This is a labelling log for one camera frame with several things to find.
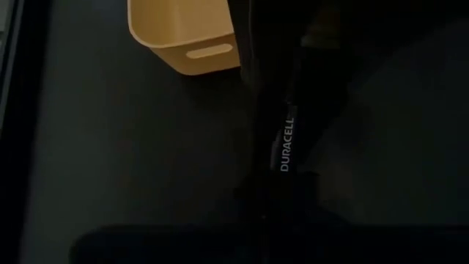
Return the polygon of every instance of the dark surface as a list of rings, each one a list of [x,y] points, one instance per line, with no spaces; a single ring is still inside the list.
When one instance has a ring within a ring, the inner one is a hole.
[[[66,263],[110,224],[236,220],[251,93],[238,70],[183,77],[128,33],[125,1],[54,1],[23,263]],[[309,166],[328,208],[368,224],[467,223],[467,21],[397,51]]]

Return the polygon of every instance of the dark floor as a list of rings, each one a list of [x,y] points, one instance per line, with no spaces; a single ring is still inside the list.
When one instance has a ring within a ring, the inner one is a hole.
[[[438,29],[352,91],[311,156],[331,210],[369,224],[469,222],[468,28]],[[238,70],[183,77],[133,40],[125,0],[61,0],[43,86],[23,263],[66,263],[103,225],[236,220],[252,101]]]

